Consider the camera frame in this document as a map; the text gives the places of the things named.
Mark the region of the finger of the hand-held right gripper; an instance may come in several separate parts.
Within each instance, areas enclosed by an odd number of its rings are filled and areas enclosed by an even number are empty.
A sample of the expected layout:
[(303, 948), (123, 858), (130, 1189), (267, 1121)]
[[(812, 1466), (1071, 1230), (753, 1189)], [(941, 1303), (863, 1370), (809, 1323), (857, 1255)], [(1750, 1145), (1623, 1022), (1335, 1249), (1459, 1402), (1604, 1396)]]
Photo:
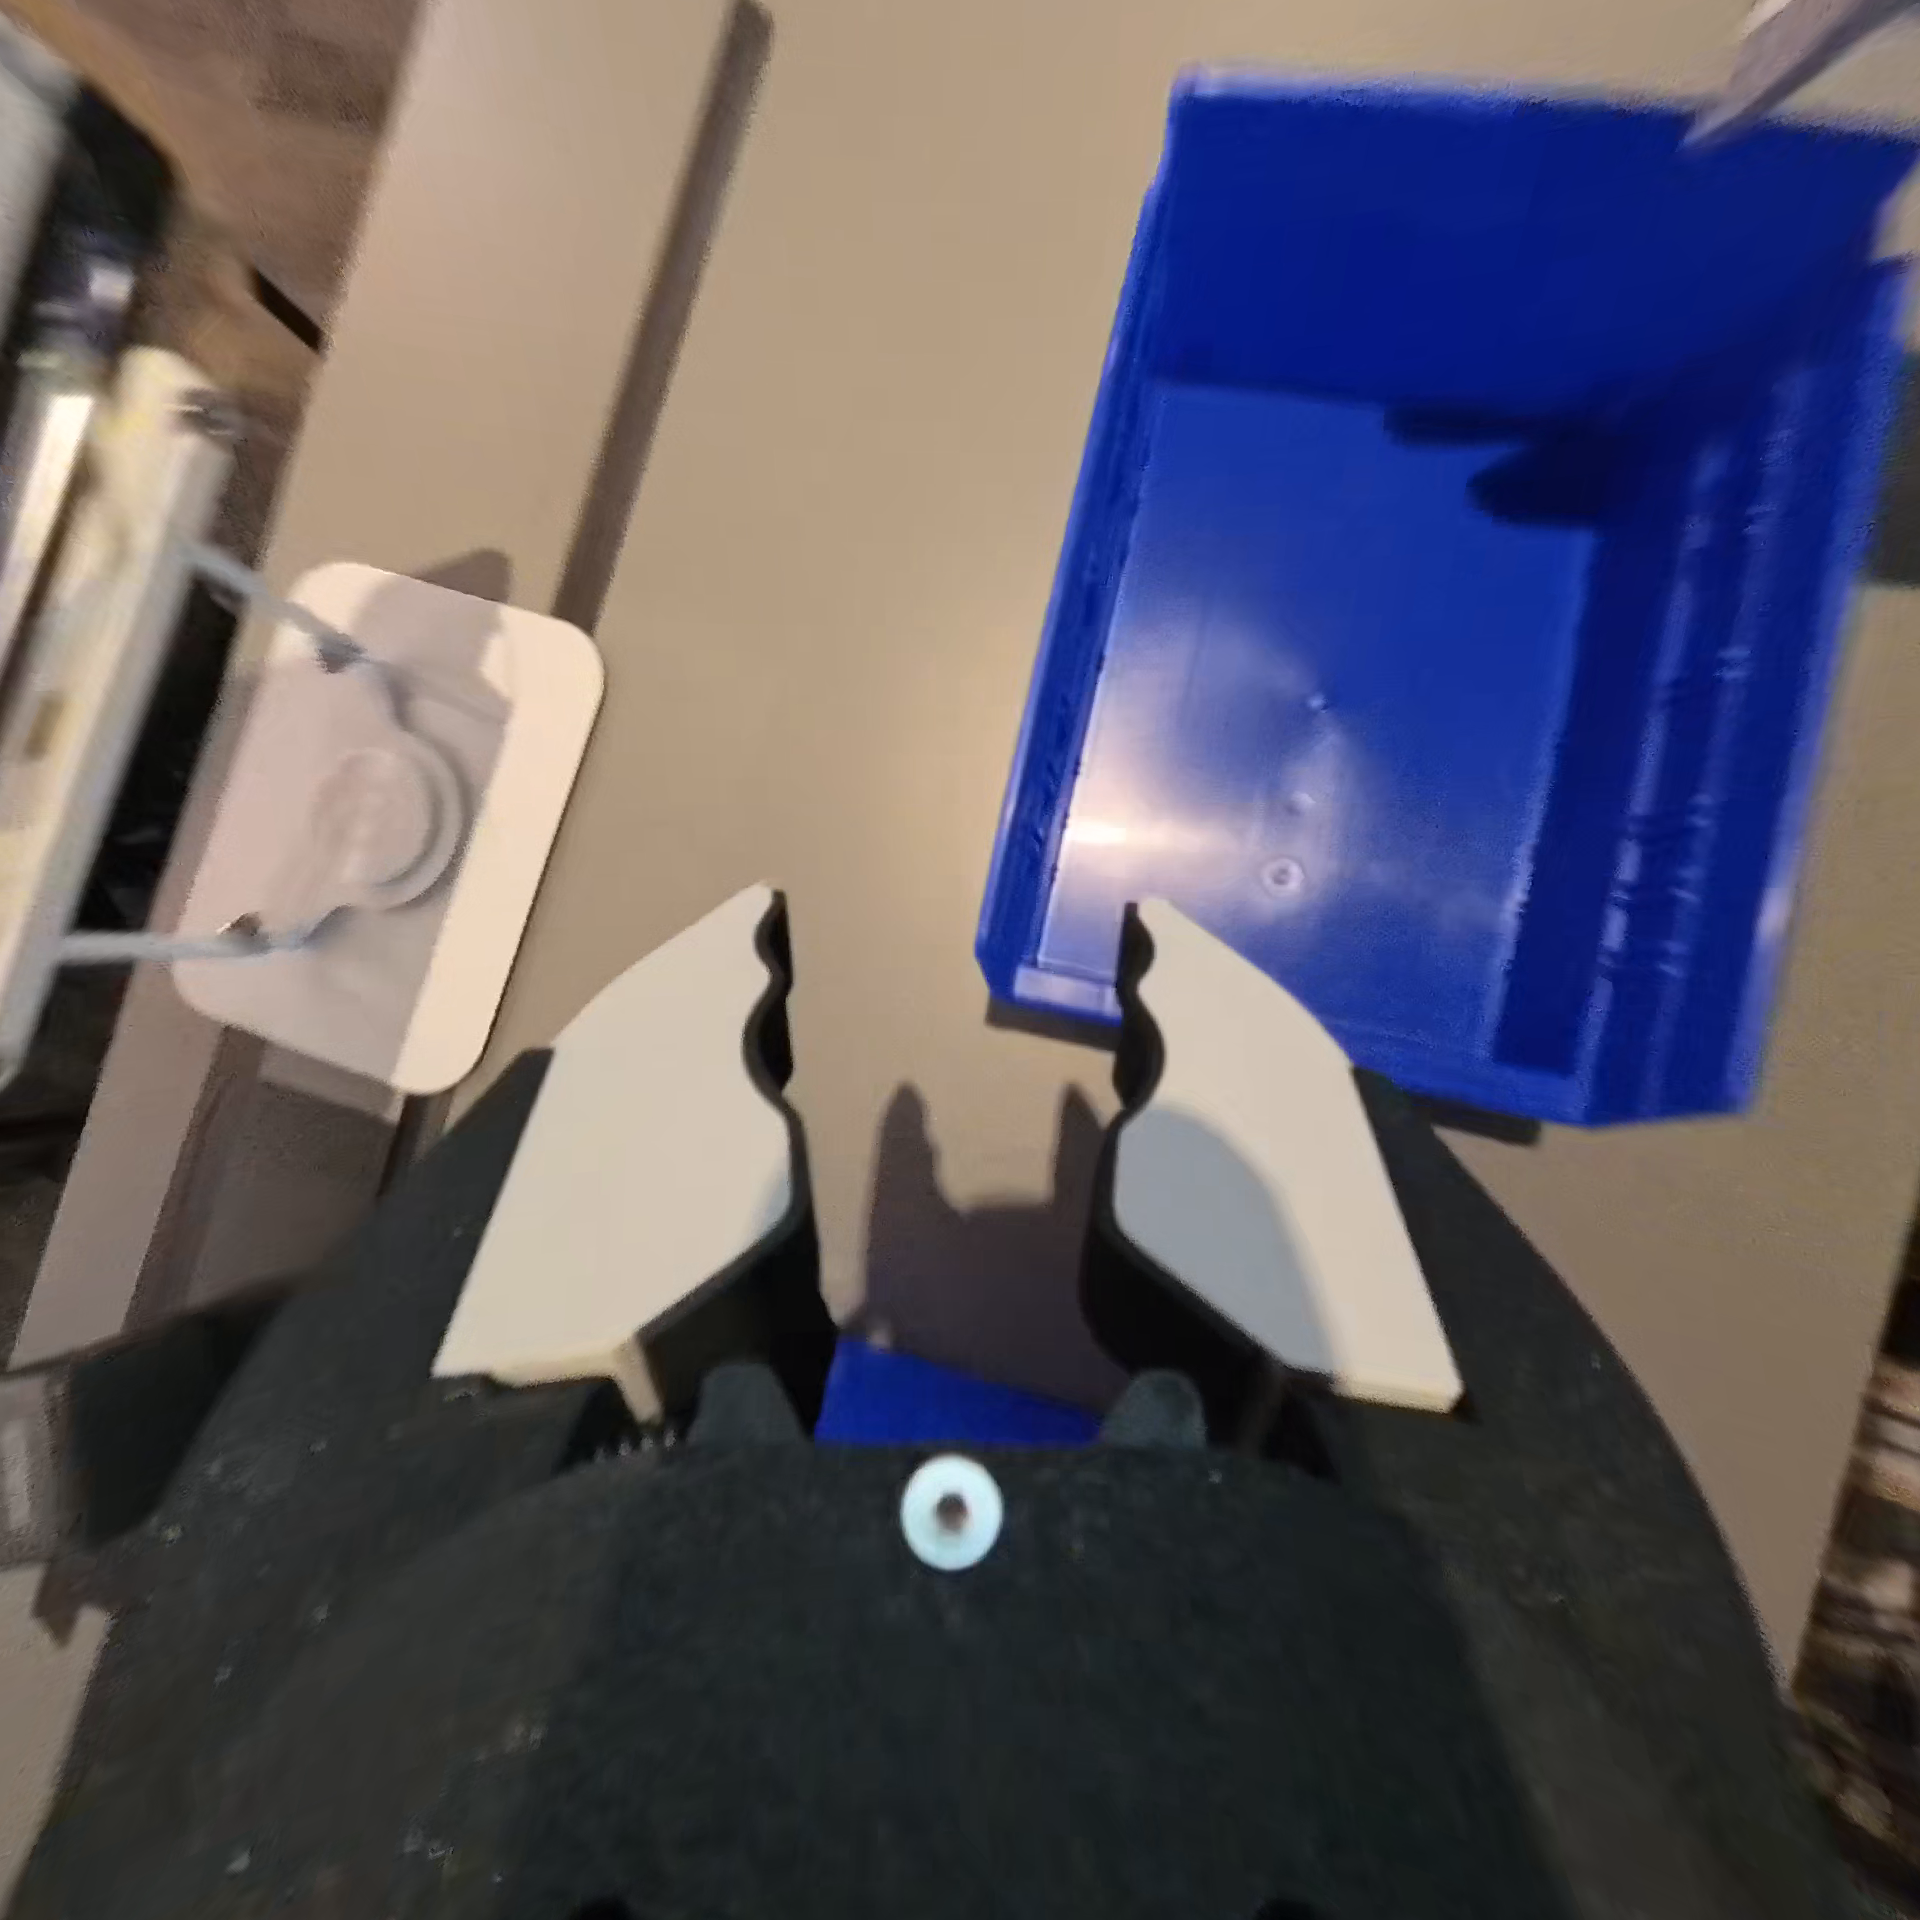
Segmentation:
[(1737, 137), (1913, 13), (1918, 2), (1756, 2), (1723, 85), (1692, 116), (1688, 148)]

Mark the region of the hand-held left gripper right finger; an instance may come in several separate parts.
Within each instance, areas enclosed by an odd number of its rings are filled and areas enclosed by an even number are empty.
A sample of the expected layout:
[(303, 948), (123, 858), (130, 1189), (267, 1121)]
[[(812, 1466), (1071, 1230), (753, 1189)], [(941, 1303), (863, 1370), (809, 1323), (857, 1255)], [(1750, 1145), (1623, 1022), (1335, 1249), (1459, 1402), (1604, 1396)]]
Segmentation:
[(1121, 923), (1116, 1117), (1094, 1186), (1094, 1335), (1218, 1414), (1270, 1377), (1452, 1414), (1467, 1395), (1344, 1047), (1161, 898)]

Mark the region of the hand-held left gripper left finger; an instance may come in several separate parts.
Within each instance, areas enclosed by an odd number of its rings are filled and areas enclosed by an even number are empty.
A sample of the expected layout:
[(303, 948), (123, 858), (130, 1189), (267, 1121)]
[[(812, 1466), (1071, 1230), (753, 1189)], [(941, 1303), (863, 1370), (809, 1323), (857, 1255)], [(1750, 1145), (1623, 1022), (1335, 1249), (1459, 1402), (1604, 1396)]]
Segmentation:
[(790, 985), (788, 901), (753, 882), (564, 1022), (439, 1377), (699, 1383), (729, 1362), (820, 1377)]

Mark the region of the blue plastic bin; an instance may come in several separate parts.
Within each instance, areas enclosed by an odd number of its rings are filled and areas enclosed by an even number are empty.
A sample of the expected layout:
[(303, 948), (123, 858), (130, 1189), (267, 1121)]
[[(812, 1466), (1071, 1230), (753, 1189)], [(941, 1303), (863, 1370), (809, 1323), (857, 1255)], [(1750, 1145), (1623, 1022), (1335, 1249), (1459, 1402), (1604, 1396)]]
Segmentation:
[(840, 1335), (831, 1359), (818, 1443), (921, 1451), (1071, 1451), (1102, 1416), (1011, 1383)]
[(1764, 1079), (1901, 409), (1918, 126), (1200, 67), (976, 923), (1116, 1022), (1167, 898), (1359, 1068), (1554, 1125)]

